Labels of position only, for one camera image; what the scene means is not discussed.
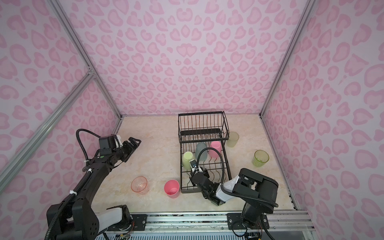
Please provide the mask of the light green ceramic mug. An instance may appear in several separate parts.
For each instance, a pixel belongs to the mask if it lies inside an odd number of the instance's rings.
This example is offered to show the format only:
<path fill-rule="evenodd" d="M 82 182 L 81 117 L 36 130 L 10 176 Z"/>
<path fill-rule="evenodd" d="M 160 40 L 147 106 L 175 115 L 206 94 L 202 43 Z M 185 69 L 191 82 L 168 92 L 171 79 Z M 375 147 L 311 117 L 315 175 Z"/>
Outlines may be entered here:
<path fill-rule="evenodd" d="M 190 161 L 193 161 L 194 159 L 195 157 L 192 152 L 185 152 L 182 155 L 182 165 L 186 171 L 191 171 L 192 167 L 191 167 Z"/>

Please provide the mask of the magenta pink plastic cup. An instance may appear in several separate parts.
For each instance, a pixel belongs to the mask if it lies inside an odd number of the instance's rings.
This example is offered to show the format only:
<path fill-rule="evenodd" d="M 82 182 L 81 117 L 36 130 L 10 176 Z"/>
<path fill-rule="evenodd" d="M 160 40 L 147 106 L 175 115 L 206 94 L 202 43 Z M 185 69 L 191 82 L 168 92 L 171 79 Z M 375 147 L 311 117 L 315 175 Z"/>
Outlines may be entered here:
<path fill-rule="evenodd" d="M 166 195 L 171 198 L 175 199 L 180 195 L 180 184 L 177 180 L 169 180 L 164 185 L 164 192 Z"/>

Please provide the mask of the frosted teal textured cup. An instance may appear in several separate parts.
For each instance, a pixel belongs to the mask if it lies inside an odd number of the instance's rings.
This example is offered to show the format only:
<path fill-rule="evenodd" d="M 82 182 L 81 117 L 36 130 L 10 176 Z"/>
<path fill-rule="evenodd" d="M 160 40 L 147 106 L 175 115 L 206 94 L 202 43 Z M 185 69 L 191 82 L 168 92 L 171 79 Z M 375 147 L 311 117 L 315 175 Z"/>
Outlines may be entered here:
<path fill-rule="evenodd" d="M 196 157 L 196 159 L 198 159 L 198 157 L 200 157 L 199 158 L 200 164 L 205 162 L 208 158 L 208 150 L 204 151 L 205 148 L 207 148 L 207 145 L 203 142 L 198 143 L 196 146 L 195 157 Z"/>

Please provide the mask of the clear pink plastic cup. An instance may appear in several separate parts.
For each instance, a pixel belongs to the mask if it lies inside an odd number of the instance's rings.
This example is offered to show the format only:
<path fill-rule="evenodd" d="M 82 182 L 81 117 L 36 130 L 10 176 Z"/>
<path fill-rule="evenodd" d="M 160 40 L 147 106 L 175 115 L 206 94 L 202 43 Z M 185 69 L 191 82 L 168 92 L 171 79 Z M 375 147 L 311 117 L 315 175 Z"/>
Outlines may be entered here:
<path fill-rule="evenodd" d="M 145 195 L 149 192 L 149 182 L 146 177 L 138 176 L 131 183 L 131 190 L 134 193 Z"/>

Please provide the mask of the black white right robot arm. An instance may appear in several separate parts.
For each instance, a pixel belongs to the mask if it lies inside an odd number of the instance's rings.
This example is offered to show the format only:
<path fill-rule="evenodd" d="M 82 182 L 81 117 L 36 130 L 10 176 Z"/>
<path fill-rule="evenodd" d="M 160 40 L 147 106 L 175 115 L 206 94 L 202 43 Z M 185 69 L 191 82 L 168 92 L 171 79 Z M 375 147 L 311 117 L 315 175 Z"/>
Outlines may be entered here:
<path fill-rule="evenodd" d="M 240 224 L 255 229 L 262 223 L 262 214 L 272 214 L 277 204 L 279 184 L 269 177 L 242 168 L 238 176 L 225 183 L 214 183 L 208 171 L 193 169 L 192 184 L 201 191 L 204 199 L 220 206 L 233 198 L 245 201 Z"/>

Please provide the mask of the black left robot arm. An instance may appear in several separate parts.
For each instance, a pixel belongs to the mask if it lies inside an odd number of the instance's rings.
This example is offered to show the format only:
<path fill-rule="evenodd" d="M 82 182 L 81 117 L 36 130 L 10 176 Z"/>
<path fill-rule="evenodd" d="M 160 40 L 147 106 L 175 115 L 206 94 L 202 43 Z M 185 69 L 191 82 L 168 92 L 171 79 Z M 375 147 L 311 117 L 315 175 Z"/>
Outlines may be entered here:
<path fill-rule="evenodd" d="M 116 135 L 99 138 L 99 152 L 90 160 L 80 182 L 61 203 L 47 210 L 46 240 L 94 240 L 110 226 L 130 227 L 132 218 L 127 206 L 109 209 L 107 212 L 112 216 L 103 222 L 101 215 L 92 209 L 92 202 L 103 180 L 118 166 L 118 161 L 127 162 L 141 142 L 130 137 L 121 143 Z"/>

